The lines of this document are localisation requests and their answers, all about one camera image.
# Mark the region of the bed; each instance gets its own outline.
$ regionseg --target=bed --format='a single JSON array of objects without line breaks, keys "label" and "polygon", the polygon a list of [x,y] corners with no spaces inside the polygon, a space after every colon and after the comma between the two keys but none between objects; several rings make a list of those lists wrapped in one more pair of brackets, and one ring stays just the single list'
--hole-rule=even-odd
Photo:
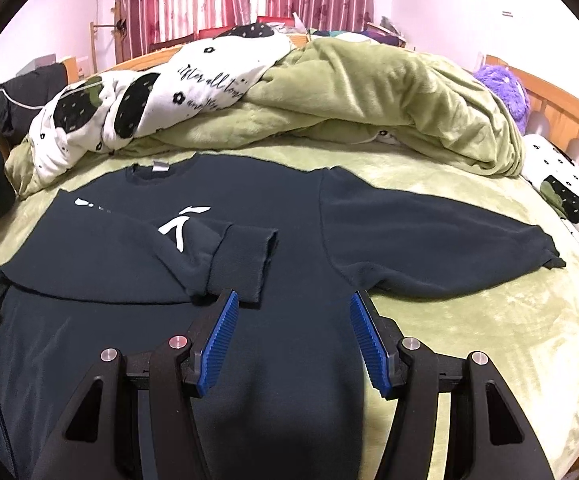
[{"label": "bed", "polygon": [[[178,46],[119,65],[142,70],[166,62]],[[521,71],[532,106],[551,122],[554,142],[563,149],[579,137],[579,101]],[[175,162],[190,150],[158,155]],[[290,136],[262,140],[230,150],[301,170],[343,166],[377,187],[412,190],[473,203],[518,220],[539,224],[567,261],[565,272],[540,269],[532,275],[449,301],[415,302],[373,294],[382,315],[393,317],[406,335],[434,351],[465,356],[480,349],[490,355],[518,398],[557,478],[579,458],[579,250],[551,208],[521,178],[486,178],[435,162],[404,147],[378,142],[343,146]],[[60,184],[49,186],[0,221],[0,264],[23,243],[59,189],[73,190],[97,176],[152,156],[115,156],[80,165]],[[441,396],[430,479],[440,480],[447,446],[449,399]],[[375,475],[391,426],[394,402],[385,402],[366,380],[364,447],[360,478]]]}]

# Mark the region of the sweatshirt sleeve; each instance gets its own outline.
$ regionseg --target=sweatshirt sleeve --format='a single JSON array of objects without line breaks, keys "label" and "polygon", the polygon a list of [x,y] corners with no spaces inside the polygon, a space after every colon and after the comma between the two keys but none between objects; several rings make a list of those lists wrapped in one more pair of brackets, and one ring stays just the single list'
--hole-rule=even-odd
[{"label": "sweatshirt sleeve", "polygon": [[61,191],[12,260],[19,286],[98,303],[184,303],[224,288],[257,302],[276,231],[196,218],[141,222]]},{"label": "sweatshirt sleeve", "polygon": [[450,298],[565,266],[539,226],[447,198],[377,189],[342,168],[324,172],[320,203],[330,261],[358,288]]}]

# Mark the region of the white pillow with black flowers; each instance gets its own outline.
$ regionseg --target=white pillow with black flowers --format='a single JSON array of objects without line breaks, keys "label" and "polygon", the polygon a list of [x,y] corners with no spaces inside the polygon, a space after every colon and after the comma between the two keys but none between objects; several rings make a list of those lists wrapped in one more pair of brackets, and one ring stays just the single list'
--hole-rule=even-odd
[{"label": "white pillow with black flowers", "polygon": [[579,233],[579,166],[537,134],[523,137],[525,163],[521,175],[543,194],[559,201],[559,209]]}]

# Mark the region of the green bedsheet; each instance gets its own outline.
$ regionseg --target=green bedsheet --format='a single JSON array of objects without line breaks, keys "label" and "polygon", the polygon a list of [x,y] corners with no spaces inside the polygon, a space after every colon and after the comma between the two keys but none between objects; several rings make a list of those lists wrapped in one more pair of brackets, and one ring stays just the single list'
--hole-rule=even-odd
[{"label": "green bedsheet", "polygon": [[[325,135],[333,133],[323,129]],[[378,142],[344,146],[284,136],[228,153],[303,170],[344,166],[378,187],[473,203],[539,224],[552,235],[567,261],[565,269],[541,268],[513,282],[449,301],[410,301],[383,294],[373,294],[373,298],[381,314],[396,319],[406,335],[420,338],[437,352],[466,356],[479,349],[489,354],[535,428],[556,477],[569,469],[579,455],[579,253],[576,241],[531,186],[520,178],[471,174]],[[191,154],[169,153],[159,159],[173,162]],[[134,162],[150,165],[152,158],[121,154],[99,161],[92,157],[71,171],[60,186],[73,190]],[[0,222],[0,264],[23,243],[58,186],[18,203]],[[385,446],[395,403],[383,401],[369,380],[366,384],[361,478],[370,480]],[[447,395],[441,397],[429,476],[433,480],[442,479],[447,446],[449,402]]]},{"label": "green bedsheet", "polygon": [[[441,56],[334,38],[292,51],[233,106],[134,140],[122,151],[239,148],[282,132],[358,144],[380,131],[471,173],[521,172],[516,124],[471,74]],[[7,163],[22,197],[42,189],[32,150],[25,141]]]}]

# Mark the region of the white logo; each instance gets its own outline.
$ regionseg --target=white logo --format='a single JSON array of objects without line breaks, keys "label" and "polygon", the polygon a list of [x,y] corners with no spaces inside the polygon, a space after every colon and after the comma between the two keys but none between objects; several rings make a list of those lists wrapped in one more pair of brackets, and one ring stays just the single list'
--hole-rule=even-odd
[{"label": "white logo", "polygon": [[94,204],[87,202],[87,200],[83,200],[82,198],[77,198],[76,200],[74,200],[74,203],[76,205],[86,205],[88,207],[94,207]]},{"label": "white logo", "polygon": [[180,215],[185,215],[185,213],[205,213],[205,211],[209,210],[209,207],[186,207],[179,212],[179,216],[172,218],[169,222],[167,222],[167,224],[161,225],[161,227],[158,228],[158,231],[162,235],[166,235],[176,227],[176,248],[183,252],[183,224],[185,224],[185,222],[188,221],[190,217]]}]

